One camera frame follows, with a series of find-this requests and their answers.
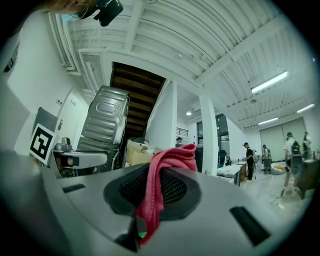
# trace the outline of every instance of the cardboard box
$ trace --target cardboard box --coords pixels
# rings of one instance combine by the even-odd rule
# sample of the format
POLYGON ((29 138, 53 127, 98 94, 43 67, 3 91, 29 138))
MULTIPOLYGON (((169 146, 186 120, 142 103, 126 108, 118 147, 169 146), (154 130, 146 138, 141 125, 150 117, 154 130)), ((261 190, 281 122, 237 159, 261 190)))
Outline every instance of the cardboard box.
MULTIPOLYGON (((125 167, 150 163, 153 155, 144 153, 146 149, 147 147, 144 144, 140 145, 132 140, 128 140, 124 159, 125 167)), ((160 148, 154 149, 154 153, 159 151, 161 151, 160 148)))

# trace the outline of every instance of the black mesh grille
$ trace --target black mesh grille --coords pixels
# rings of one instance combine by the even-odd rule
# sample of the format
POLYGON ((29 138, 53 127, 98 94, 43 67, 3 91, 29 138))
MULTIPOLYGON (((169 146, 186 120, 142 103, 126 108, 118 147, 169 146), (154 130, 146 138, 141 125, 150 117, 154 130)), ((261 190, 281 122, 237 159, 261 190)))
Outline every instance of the black mesh grille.
MULTIPOLYGON (((138 207, 145 198, 147 177, 148 169, 125 181, 119 187, 121 196, 135 207, 138 207)), ((164 204, 177 202, 187 193, 187 185, 166 171, 160 171, 160 181, 164 204)))

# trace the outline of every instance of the door handle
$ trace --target door handle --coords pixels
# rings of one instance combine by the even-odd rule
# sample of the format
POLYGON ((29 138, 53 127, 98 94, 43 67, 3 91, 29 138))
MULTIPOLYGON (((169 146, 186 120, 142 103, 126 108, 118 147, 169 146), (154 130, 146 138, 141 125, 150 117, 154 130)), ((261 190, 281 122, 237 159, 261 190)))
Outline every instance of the door handle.
POLYGON ((60 123, 59 123, 59 126, 58 126, 58 131, 61 130, 61 127, 62 127, 62 125, 64 125, 64 124, 65 124, 65 123, 64 123, 64 120, 61 119, 61 120, 60 120, 60 123))

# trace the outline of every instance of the white floor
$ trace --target white floor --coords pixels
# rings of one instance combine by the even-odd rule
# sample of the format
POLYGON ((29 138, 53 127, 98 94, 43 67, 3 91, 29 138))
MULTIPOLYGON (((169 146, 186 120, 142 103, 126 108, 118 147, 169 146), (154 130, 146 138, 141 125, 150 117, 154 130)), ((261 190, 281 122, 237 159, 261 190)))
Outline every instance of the white floor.
MULTIPOLYGON (((291 191, 280 197, 286 175, 263 174, 260 170, 261 167, 258 166, 255 172, 256 179, 249 183, 242 182, 240 188, 269 208, 284 225, 303 215, 312 196, 306 195, 302 200, 298 193, 290 189, 291 191)), ((290 177, 289 188, 293 187, 293 182, 294 178, 290 177)))

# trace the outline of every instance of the red towel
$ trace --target red towel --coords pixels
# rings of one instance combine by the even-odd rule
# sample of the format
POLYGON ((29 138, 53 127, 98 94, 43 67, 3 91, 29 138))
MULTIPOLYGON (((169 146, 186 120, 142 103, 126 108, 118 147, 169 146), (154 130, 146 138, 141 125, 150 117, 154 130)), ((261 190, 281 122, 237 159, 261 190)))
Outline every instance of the red towel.
POLYGON ((140 241, 141 246, 146 244, 159 227, 159 214, 164 209, 160 170, 168 167, 180 167, 197 172, 195 150, 196 145, 188 144, 160 151, 153 156, 146 182, 145 197, 135 212, 136 216, 146 221, 146 236, 140 241))

